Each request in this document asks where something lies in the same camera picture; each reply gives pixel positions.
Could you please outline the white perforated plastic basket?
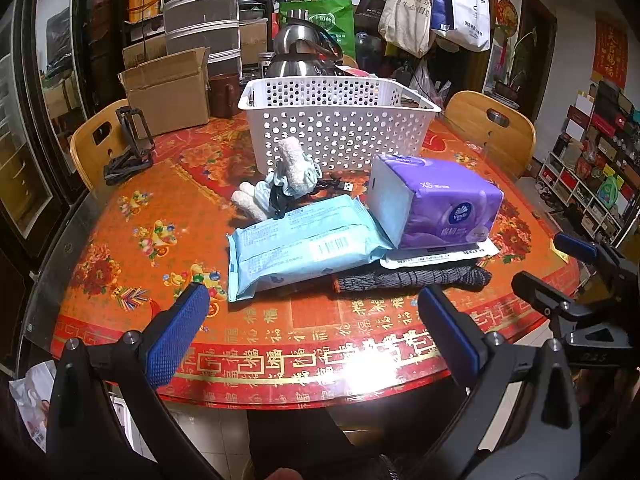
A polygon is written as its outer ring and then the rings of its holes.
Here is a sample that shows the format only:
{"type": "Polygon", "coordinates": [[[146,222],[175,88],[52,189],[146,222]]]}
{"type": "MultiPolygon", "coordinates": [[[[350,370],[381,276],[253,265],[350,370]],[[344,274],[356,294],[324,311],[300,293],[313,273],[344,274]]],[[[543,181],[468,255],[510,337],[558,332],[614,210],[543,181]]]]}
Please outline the white perforated plastic basket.
{"type": "Polygon", "coordinates": [[[416,156],[440,107],[390,79],[292,76],[250,81],[239,99],[256,166],[276,168],[295,138],[324,172],[367,171],[377,154],[416,156]]]}

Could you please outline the purple tissue pack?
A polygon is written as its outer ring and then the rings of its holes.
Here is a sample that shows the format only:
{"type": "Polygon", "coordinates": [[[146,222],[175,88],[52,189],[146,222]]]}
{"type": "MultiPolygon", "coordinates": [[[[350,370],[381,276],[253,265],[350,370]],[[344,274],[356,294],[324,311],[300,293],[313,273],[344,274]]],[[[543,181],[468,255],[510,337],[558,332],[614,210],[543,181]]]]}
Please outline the purple tissue pack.
{"type": "Polygon", "coordinates": [[[502,201],[497,185],[457,162],[395,155],[372,162],[367,206],[397,249],[484,242],[502,201]]]}

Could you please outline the green shopping bag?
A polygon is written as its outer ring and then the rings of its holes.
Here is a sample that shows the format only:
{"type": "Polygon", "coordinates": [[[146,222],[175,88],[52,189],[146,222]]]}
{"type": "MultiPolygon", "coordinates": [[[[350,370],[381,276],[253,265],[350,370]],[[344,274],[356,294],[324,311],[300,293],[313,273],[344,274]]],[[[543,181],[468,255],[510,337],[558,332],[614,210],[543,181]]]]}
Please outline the green shopping bag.
{"type": "Polygon", "coordinates": [[[356,58],[356,32],[352,0],[279,0],[281,21],[291,10],[305,10],[308,20],[325,29],[343,53],[356,58]]]}

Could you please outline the beige canvas tote bag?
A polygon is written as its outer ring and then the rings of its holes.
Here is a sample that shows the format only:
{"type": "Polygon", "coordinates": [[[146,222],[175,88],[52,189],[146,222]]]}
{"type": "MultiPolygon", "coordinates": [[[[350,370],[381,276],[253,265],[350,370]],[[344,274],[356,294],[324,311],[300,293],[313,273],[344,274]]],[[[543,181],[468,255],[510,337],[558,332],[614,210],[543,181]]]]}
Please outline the beige canvas tote bag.
{"type": "Polygon", "coordinates": [[[384,0],[378,32],[388,43],[416,58],[431,47],[433,0],[384,0]]]}

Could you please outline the grey knitted glove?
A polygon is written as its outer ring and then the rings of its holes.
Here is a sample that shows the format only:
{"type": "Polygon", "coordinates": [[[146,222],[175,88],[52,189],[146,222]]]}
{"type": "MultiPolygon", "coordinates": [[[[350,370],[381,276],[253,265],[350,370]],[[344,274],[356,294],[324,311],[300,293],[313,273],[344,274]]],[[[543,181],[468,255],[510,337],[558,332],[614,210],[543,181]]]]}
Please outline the grey knitted glove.
{"type": "Polygon", "coordinates": [[[381,263],[371,263],[335,274],[333,288],[339,294],[344,294],[437,285],[442,288],[454,287],[478,292],[487,286],[491,279],[492,274],[475,260],[399,269],[386,269],[381,263]]]}

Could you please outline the light blue wipes pack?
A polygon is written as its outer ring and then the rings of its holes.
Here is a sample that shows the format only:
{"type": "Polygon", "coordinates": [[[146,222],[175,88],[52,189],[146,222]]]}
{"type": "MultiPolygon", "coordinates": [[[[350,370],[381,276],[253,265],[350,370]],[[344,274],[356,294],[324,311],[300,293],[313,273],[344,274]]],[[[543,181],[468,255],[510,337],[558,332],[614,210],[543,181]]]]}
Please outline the light blue wipes pack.
{"type": "Polygon", "coordinates": [[[356,197],[308,204],[228,236],[228,300],[365,266],[393,245],[356,197]]]}

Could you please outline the white blue shopping bag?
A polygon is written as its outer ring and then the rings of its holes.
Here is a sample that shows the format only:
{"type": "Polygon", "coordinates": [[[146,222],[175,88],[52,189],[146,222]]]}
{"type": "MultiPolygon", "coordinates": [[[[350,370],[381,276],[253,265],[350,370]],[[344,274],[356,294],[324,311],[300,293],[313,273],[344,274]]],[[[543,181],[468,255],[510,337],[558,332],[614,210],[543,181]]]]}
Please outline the white blue shopping bag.
{"type": "Polygon", "coordinates": [[[489,0],[433,0],[431,30],[458,47],[487,51],[491,46],[489,0]]]}

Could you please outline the left wooden chair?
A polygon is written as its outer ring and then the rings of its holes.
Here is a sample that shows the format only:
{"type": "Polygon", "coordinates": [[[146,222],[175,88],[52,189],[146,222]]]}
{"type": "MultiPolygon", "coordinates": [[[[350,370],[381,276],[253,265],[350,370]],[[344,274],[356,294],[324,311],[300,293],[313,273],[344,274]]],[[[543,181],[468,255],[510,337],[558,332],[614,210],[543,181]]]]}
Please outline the left wooden chair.
{"type": "Polygon", "coordinates": [[[73,162],[90,192],[106,187],[103,168],[129,146],[116,114],[128,105],[127,99],[107,105],[78,127],[70,139],[73,162]]]}

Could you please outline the dark glass cabinet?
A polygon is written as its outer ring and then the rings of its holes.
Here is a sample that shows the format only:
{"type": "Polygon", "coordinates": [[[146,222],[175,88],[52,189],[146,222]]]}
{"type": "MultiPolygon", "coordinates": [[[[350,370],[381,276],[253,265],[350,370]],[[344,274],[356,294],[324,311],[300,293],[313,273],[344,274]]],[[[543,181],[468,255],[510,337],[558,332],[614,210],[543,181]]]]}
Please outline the dark glass cabinet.
{"type": "Polygon", "coordinates": [[[1,248],[41,260],[85,189],[73,133],[122,98],[125,0],[1,0],[1,248]]]}

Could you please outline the stainless steel kettle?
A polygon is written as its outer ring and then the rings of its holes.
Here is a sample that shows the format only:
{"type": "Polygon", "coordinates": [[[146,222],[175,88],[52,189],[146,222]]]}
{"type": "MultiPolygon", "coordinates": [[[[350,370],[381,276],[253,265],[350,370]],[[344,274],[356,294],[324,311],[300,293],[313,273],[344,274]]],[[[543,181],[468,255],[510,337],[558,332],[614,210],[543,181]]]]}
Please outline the stainless steel kettle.
{"type": "Polygon", "coordinates": [[[288,11],[284,25],[273,39],[273,57],[266,76],[334,76],[342,71],[340,44],[320,25],[308,18],[308,11],[288,11]]]}

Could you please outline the brown mug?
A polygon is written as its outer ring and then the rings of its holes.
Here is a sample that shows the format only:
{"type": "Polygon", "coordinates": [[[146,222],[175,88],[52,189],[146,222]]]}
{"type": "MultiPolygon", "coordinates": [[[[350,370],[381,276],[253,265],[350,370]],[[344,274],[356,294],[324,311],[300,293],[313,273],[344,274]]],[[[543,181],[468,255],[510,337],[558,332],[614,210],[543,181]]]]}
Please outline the brown mug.
{"type": "Polygon", "coordinates": [[[209,111],[213,117],[231,119],[239,113],[240,76],[238,74],[221,74],[210,77],[209,111]]]}

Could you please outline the white plush bunny toy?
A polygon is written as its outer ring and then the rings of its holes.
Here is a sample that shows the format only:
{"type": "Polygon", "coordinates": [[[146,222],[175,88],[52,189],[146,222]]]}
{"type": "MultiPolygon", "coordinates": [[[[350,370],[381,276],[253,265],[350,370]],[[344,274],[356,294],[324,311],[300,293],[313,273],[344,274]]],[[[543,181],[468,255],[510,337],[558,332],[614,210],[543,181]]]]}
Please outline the white plush bunny toy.
{"type": "Polygon", "coordinates": [[[231,195],[231,203],[256,222],[281,219],[292,203],[314,192],[322,178],[320,166],[299,140],[289,136],[274,144],[278,150],[276,169],[256,184],[242,182],[231,195]]]}

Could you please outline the white printed plastic bag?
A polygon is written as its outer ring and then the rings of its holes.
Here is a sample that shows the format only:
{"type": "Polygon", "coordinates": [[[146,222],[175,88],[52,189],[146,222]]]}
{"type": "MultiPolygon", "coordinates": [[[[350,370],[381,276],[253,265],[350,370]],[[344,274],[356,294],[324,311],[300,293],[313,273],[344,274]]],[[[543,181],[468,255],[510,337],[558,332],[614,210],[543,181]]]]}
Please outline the white printed plastic bag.
{"type": "Polygon", "coordinates": [[[493,257],[498,252],[497,246],[488,238],[479,243],[454,247],[395,249],[380,260],[380,265],[387,270],[420,268],[493,257]]]}

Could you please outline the right wooden chair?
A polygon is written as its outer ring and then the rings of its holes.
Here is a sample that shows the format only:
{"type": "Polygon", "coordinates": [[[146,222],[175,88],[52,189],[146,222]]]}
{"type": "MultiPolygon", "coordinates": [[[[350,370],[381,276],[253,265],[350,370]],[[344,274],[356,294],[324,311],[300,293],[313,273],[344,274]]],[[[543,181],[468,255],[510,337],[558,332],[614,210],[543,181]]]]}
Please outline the right wooden chair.
{"type": "Polygon", "coordinates": [[[444,117],[511,180],[525,174],[535,151],[536,130],[520,112],[486,94],[461,90],[448,101],[444,117]]]}

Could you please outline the red wall scroll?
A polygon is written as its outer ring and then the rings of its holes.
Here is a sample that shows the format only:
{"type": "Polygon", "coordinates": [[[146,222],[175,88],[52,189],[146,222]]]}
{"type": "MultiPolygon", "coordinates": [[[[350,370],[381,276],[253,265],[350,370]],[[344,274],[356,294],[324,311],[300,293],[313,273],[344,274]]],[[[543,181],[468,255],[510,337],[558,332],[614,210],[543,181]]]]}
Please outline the red wall scroll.
{"type": "Polygon", "coordinates": [[[624,90],[628,67],[627,33],[606,18],[596,19],[591,80],[606,80],[624,90]]]}

